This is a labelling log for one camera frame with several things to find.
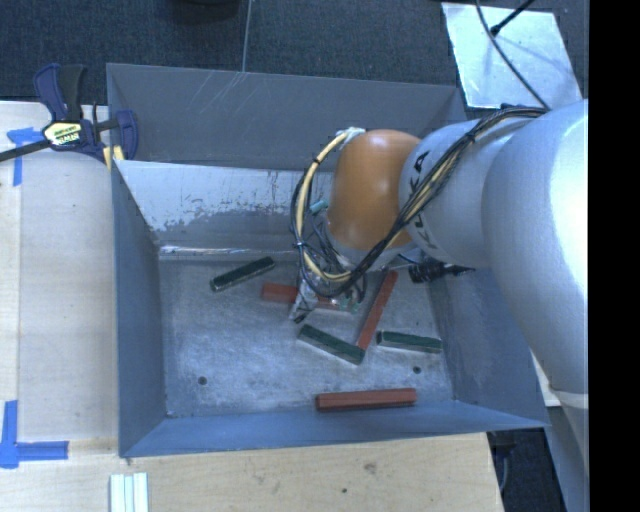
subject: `blue tape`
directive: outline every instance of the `blue tape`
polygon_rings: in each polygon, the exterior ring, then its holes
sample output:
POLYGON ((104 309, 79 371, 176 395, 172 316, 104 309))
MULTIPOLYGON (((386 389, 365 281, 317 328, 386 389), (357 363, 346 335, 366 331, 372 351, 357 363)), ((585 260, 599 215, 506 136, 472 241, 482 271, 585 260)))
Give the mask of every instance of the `blue tape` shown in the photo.
POLYGON ((20 462, 33 460, 67 460, 69 441, 19 443, 18 401, 5 402, 0 441, 0 468, 16 469, 20 462))
MULTIPOLYGON (((21 128, 19 130, 9 130, 7 137, 11 139, 17 147, 23 144, 30 144, 31 142, 39 142, 44 139, 42 133, 33 128, 21 128)), ((13 164, 13 186, 17 187, 22 183, 22 157, 19 156, 15 159, 13 164)))

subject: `clamp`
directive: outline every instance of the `clamp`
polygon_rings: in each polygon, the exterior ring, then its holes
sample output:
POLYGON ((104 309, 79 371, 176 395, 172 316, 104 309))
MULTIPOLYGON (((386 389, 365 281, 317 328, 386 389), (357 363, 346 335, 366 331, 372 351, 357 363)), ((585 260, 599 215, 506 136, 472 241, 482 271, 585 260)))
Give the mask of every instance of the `clamp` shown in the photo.
POLYGON ((0 153, 0 162, 51 148, 54 151, 75 151, 110 164, 110 148, 100 140, 100 132, 119 128, 120 147, 126 159, 132 159, 138 149, 138 125, 131 110, 119 110, 115 118, 98 122, 96 105, 93 122, 84 119, 78 99, 80 80, 86 68, 80 64, 60 66, 49 64, 34 77, 36 95, 51 114, 51 122, 42 129, 43 140, 0 153))

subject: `bin floor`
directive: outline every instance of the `bin floor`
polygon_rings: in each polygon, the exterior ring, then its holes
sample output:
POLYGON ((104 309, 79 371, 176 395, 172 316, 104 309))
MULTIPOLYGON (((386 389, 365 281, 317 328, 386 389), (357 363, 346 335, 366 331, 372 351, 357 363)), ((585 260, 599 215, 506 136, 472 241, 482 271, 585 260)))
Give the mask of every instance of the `bin floor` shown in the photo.
MULTIPOLYGON (((312 408, 318 393, 399 387, 416 388, 419 401, 452 398, 443 354, 378 347, 373 341, 355 366, 297 340, 303 323, 289 320, 290 306, 260 298, 267 281, 295 284, 296 265, 274 259, 273 270, 217 293, 209 281, 246 260, 160 261, 168 414, 312 408)), ((355 344, 381 277, 370 277, 357 314, 315 310, 305 322, 355 344)), ((427 288, 412 283, 406 270, 399 270, 378 328, 437 336, 427 288)))

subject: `black carpet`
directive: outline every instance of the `black carpet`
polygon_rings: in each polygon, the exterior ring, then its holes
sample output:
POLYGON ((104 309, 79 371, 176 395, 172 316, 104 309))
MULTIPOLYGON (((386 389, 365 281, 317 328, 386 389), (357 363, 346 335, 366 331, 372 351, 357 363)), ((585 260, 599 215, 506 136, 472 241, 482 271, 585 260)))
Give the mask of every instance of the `black carpet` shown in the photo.
MULTIPOLYGON (((588 97, 589 0, 539 0, 531 9, 555 14, 588 97)), ((35 100, 33 74, 51 62, 87 66, 80 100, 101 105, 108 62, 458 84, 435 0, 5 1, 0 49, 0 99, 35 100)), ((513 439, 506 511, 563 512, 542 430, 516 432, 513 439)))

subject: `green block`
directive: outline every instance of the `green block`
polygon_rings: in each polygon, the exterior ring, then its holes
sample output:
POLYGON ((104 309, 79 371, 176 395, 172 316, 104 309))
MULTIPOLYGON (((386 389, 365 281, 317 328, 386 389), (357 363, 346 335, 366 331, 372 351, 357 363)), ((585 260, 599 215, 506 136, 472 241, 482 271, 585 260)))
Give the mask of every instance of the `green block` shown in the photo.
POLYGON ((383 347, 413 350, 415 352, 428 352, 438 354, 442 352, 442 340, 401 332, 378 331, 376 342, 383 347))
POLYGON ((256 261, 252 261, 242 267, 222 274, 212 279, 209 284, 214 292, 219 292, 230 286, 236 285, 252 277, 264 274, 267 270, 271 270, 275 267, 275 262, 269 257, 261 258, 256 261))
POLYGON ((360 347, 342 341, 309 324, 305 324, 300 329, 298 339, 355 365, 360 364, 364 359, 365 351, 360 347))

